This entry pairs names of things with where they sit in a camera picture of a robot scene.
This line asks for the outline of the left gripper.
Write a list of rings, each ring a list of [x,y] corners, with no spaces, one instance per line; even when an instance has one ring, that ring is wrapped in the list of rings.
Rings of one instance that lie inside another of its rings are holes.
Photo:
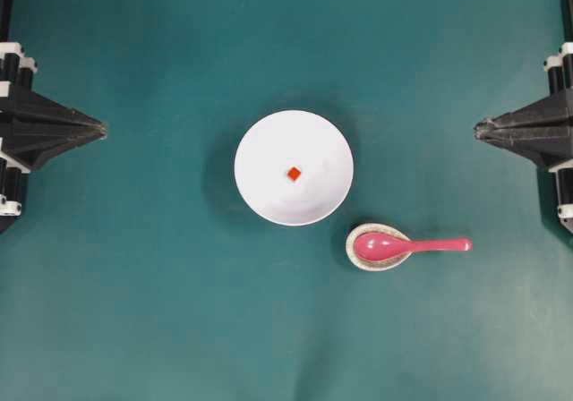
[[[104,123],[30,90],[37,72],[36,61],[25,56],[20,43],[1,43],[1,112],[22,121],[80,126],[89,130],[1,131],[2,234],[23,212],[30,172],[39,170],[48,160],[69,150],[107,137]]]

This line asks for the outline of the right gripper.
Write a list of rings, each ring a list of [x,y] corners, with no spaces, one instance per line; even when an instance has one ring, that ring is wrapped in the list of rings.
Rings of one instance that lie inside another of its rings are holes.
[[[494,118],[485,118],[475,127],[475,138],[531,160],[554,174],[557,214],[560,223],[572,232],[572,139],[531,134],[493,132],[501,129],[564,126],[572,122],[572,42],[564,42],[557,55],[543,63],[550,96]]]

